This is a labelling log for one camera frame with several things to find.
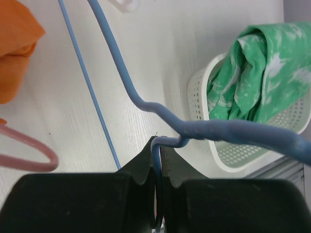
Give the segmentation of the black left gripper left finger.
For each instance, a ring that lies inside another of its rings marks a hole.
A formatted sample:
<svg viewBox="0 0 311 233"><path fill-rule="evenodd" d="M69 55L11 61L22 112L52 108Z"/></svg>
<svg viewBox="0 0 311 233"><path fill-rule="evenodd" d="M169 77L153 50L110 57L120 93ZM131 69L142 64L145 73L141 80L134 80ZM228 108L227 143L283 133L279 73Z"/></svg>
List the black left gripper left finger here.
<svg viewBox="0 0 311 233"><path fill-rule="evenodd" d="M151 144L114 173L27 174L0 211L3 233L149 233L155 173Z"/></svg>

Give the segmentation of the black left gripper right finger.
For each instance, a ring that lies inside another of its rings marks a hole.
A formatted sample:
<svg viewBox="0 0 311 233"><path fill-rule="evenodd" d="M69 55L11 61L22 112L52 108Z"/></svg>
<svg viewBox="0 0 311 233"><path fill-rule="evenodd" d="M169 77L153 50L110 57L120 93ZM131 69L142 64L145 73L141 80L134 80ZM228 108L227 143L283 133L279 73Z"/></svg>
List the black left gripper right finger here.
<svg viewBox="0 0 311 233"><path fill-rule="evenodd" d="M311 214L291 182L210 179L162 147L163 210L169 233L308 233Z"/></svg>

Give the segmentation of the blue wire hanger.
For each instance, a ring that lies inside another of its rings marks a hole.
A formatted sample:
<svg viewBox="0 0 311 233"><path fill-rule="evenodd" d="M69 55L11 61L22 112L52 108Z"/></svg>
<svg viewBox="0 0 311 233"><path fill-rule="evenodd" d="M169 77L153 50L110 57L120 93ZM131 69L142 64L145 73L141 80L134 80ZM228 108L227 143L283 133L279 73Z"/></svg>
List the blue wire hanger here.
<svg viewBox="0 0 311 233"><path fill-rule="evenodd" d="M156 209L155 232L159 233L161 231L163 219L163 214L161 212L163 204L160 201L163 196L162 167L159 153L160 146L182 148L191 139L225 141L233 144L259 146L310 165L311 143L293 131L245 120L213 119L184 121L179 119L164 105L157 102L144 101L133 85L117 42L100 4L96 0L90 0L88 4L101 28L124 88L133 104L142 111L158 115L179 134L178 138L156 137L151 145L152 163L156 175L156 200L158 205Z"/></svg>

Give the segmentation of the green white patterned trousers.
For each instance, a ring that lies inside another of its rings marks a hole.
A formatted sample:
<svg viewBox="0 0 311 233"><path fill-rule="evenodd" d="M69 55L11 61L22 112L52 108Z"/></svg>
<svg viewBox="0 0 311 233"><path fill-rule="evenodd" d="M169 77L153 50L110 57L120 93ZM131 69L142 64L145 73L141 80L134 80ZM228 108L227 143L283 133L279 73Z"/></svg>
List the green white patterned trousers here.
<svg viewBox="0 0 311 233"><path fill-rule="evenodd" d="M250 25L207 83L209 117L266 123L310 84L309 22Z"/></svg>

